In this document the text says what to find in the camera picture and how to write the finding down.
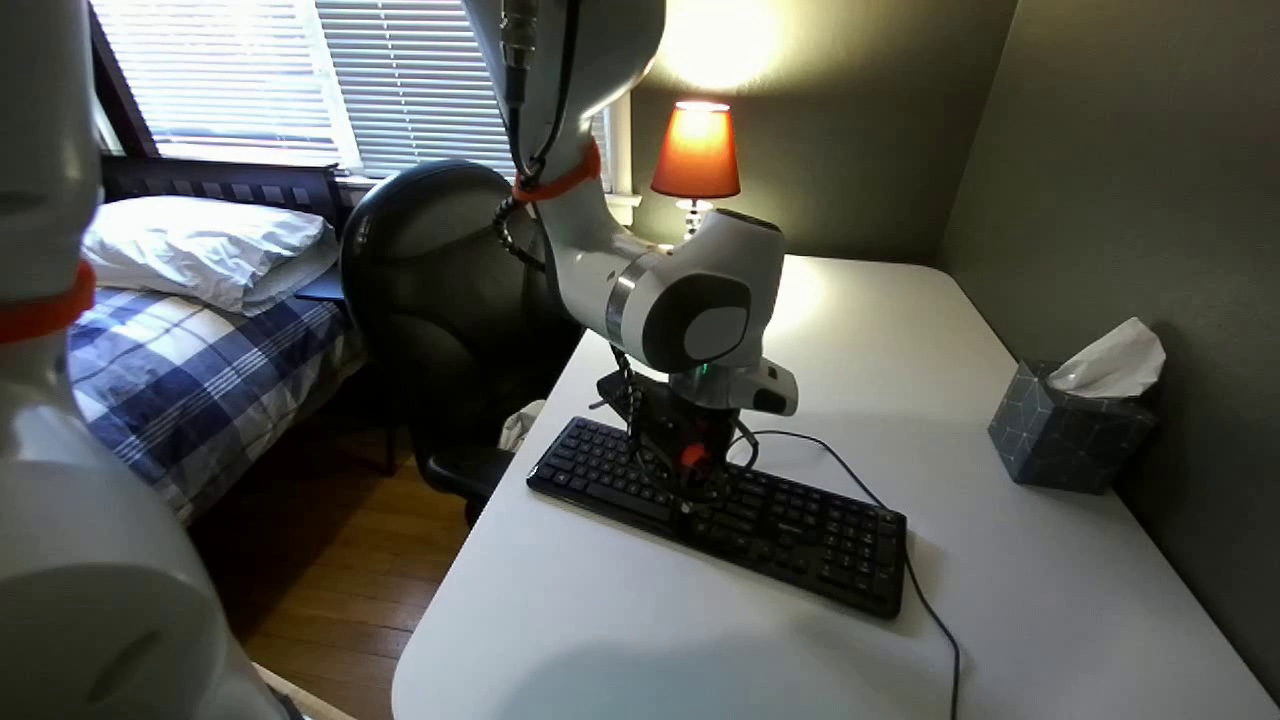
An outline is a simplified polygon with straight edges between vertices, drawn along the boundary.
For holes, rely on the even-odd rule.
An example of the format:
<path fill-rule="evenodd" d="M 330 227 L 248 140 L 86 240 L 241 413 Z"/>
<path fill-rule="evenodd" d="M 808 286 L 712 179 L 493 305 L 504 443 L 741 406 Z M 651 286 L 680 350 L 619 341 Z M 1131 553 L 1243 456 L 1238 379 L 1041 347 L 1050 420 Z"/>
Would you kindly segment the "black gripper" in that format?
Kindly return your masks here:
<path fill-rule="evenodd" d="M 661 496 L 677 517 L 688 517 L 684 487 L 695 487 L 700 517 L 727 508 L 727 446 L 741 428 L 731 406 L 700 406 L 634 371 L 608 371 L 597 391 L 623 420 L 638 469 L 661 480 Z"/>

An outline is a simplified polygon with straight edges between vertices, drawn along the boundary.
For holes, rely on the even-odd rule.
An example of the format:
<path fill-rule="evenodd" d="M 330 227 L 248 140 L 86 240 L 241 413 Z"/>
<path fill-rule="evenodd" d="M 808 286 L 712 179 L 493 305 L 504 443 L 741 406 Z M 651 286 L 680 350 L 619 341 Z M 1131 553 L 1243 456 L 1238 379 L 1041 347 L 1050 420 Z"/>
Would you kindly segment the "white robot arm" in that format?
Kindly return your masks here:
<path fill-rule="evenodd" d="M 787 417 L 794 375 L 764 355 L 785 235 L 716 211 L 654 252 L 604 202 L 583 117 L 646 71 L 664 0 L 464 3 L 563 313 L 703 413 Z M 5 0 L 0 64 L 0 720 L 300 720 L 230 639 L 177 510 L 73 400 L 101 202 L 86 0 Z"/>

